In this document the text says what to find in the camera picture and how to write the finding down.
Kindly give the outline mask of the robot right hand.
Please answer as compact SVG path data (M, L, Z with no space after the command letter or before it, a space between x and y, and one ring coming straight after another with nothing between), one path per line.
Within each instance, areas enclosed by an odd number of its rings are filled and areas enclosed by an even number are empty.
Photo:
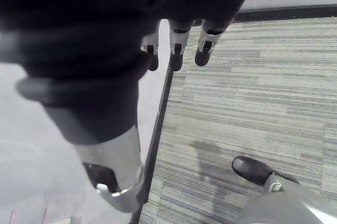
M175 71L203 21L195 61L204 66L244 1L1 0L1 62L23 67L18 92L42 105L97 193L134 213L144 201L138 83L158 67L160 21Z

